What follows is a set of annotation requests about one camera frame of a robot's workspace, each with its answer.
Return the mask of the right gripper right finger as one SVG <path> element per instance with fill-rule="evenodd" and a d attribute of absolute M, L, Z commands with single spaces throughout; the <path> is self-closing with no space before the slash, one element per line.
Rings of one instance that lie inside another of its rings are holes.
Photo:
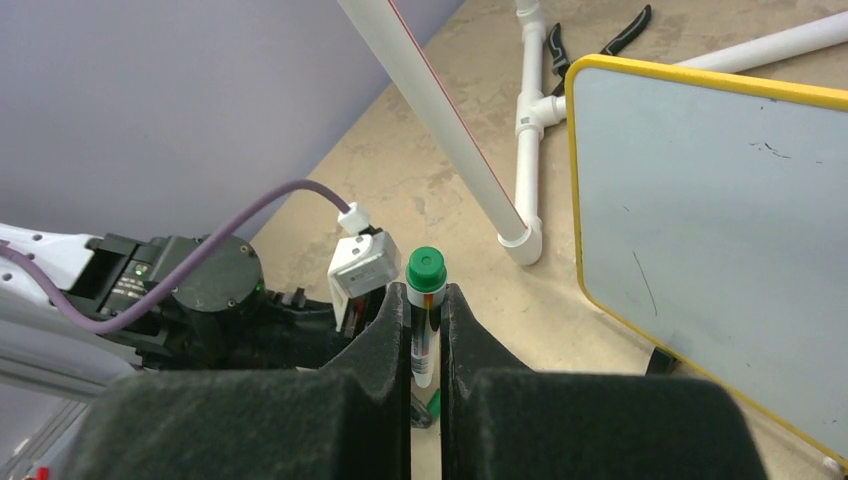
<path fill-rule="evenodd" d="M 763 479 L 719 385 L 663 375 L 536 371 L 450 285 L 441 342 L 446 479 Z"/>

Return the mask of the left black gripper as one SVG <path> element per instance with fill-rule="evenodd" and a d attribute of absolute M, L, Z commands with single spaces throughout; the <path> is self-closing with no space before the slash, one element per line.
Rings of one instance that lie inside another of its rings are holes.
<path fill-rule="evenodd" d="M 245 314 L 189 314 L 161 307 L 132 325 L 132 344 L 153 370 L 318 369 L 375 319 L 387 288 L 346 304 L 342 326 L 333 305 L 294 292 L 264 291 Z"/>

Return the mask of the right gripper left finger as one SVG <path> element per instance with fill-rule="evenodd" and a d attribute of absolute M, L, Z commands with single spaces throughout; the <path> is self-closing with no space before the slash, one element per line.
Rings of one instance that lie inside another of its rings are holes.
<path fill-rule="evenodd" d="M 407 479 L 410 309 L 404 285 L 316 371 L 137 374 L 92 405 L 70 479 Z"/>

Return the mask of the white green marker pen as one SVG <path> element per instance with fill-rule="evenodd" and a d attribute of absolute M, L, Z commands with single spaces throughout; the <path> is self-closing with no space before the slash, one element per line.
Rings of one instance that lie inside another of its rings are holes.
<path fill-rule="evenodd" d="M 411 314 L 411 371 L 419 388 L 431 384 L 436 369 L 447 276 L 444 256 L 437 248 L 419 247 L 410 255 L 405 279 Z"/>

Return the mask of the yellow framed whiteboard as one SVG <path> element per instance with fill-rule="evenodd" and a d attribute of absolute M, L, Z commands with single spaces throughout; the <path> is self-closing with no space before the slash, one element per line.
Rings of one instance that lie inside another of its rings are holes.
<path fill-rule="evenodd" d="M 847 93 L 592 54 L 566 76 L 587 299 L 847 459 Z"/>

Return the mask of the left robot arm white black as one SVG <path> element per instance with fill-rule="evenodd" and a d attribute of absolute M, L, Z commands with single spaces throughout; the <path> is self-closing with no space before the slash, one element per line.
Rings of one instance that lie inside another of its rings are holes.
<path fill-rule="evenodd" d="M 150 293 L 200 245 L 191 237 L 148 241 L 67 235 L 5 225 L 1 248 L 37 266 L 80 313 L 104 322 Z M 87 401 L 138 371 L 318 369 L 370 323 L 387 285 L 345 301 L 309 299 L 265 283 L 260 258 L 224 240 L 140 319 L 97 335 L 67 320 L 21 266 L 1 263 L 1 379 Z"/>

